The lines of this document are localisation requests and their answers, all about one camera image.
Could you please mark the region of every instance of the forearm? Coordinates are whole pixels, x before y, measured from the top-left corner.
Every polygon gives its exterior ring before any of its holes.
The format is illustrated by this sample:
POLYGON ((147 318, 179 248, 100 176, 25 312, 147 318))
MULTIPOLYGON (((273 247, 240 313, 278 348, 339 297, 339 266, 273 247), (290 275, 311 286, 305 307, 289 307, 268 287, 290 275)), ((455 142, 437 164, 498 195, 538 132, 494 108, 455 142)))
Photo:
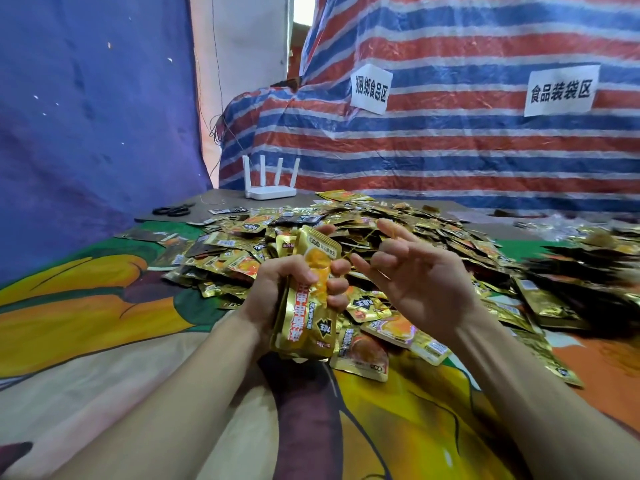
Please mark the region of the forearm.
POLYGON ((470 323, 457 331, 452 350, 505 422, 535 478, 626 479, 640 469, 640 443, 490 317, 470 323))
POLYGON ((248 322, 224 319, 169 379, 52 478, 195 478, 258 341, 248 322))

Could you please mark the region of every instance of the striped tarp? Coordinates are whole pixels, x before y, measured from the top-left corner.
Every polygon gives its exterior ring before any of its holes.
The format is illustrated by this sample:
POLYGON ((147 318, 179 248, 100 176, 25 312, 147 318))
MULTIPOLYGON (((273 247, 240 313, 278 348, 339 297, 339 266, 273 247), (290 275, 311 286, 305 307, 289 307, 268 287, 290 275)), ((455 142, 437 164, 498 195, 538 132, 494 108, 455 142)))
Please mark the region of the striped tarp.
POLYGON ((228 105, 223 188, 243 188, 251 153, 271 172, 300 157, 300 189, 640 214, 640 0, 316 5, 302 87, 228 105), (382 116, 349 105, 366 63, 393 72, 382 116), (523 117, 530 72, 580 64, 600 65, 590 112, 523 117))

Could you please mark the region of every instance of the router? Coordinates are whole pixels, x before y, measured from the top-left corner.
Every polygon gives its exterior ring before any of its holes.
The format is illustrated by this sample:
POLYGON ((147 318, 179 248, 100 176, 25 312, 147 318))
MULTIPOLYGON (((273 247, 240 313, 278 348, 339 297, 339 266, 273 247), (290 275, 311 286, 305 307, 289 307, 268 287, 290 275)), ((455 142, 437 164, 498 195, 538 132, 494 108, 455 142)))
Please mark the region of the router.
POLYGON ((280 174, 282 172, 282 161, 283 158, 278 158, 278 167, 276 168, 276 176, 273 181, 274 185, 267 186, 264 155, 260 155, 260 187, 252 187, 249 157, 247 155, 243 155, 242 166, 244 169, 244 196, 256 200, 270 200, 274 198, 295 196, 296 178, 298 177, 300 159, 296 158, 296 163, 293 165, 293 173, 291 174, 291 183, 288 187, 286 185, 278 185, 280 183, 280 174))

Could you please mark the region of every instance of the scissors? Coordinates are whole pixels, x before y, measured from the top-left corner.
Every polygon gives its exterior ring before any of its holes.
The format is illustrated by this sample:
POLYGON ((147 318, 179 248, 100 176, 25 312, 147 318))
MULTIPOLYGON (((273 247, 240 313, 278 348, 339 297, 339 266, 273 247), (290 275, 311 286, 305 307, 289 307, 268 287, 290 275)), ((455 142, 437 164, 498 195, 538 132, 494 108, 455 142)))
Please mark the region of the scissors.
POLYGON ((153 209, 151 213, 155 216, 167 216, 167 217, 181 217, 187 216, 191 213, 190 207, 193 207, 194 203, 184 203, 182 205, 176 205, 174 207, 158 207, 153 209))

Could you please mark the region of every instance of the sign with chinese text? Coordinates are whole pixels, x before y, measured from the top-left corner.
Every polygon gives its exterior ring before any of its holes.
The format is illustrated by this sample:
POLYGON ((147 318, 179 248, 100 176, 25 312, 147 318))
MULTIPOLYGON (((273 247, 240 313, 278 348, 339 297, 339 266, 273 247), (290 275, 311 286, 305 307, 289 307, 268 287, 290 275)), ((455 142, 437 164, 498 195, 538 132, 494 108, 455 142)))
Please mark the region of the sign with chinese text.
POLYGON ((588 112, 598 88, 600 66, 540 70, 529 76, 524 116, 588 112))
POLYGON ((373 64, 351 73, 351 105, 376 114, 387 111, 387 100, 393 74, 373 64))

